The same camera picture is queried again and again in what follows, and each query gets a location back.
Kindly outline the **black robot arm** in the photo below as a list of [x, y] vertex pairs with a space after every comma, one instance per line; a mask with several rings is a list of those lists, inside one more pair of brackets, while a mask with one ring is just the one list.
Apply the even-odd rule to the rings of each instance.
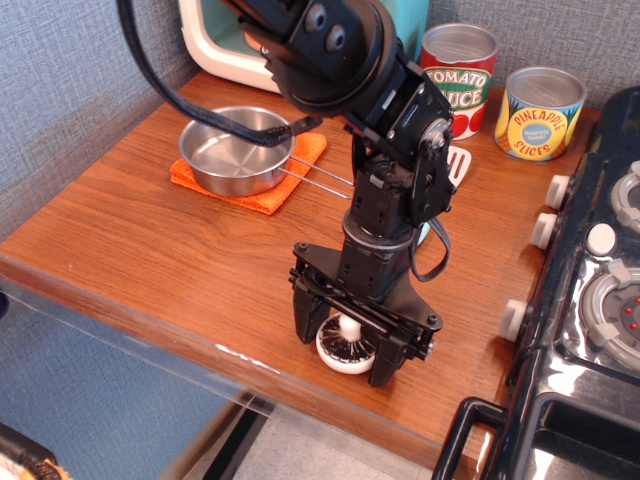
[[354, 191], [338, 250], [294, 248], [296, 332], [321, 340], [331, 310], [374, 336], [369, 382], [389, 383], [425, 358], [441, 317], [412, 287], [416, 249], [455, 188], [447, 155], [449, 103], [403, 50], [378, 1], [233, 1], [239, 26], [263, 48], [283, 97], [309, 119], [334, 118], [352, 137]]

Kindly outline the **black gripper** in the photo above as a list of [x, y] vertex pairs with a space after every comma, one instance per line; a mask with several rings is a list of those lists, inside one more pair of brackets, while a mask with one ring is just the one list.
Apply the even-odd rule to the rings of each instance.
[[411, 285], [433, 279], [442, 268], [420, 275], [417, 236], [345, 238], [340, 250], [299, 242], [290, 271], [297, 337], [314, 341], [332, 309], [376, 330], [378, 343], [369, 385], [384, 388], [405, 359], [426, 359], [443, 321]]

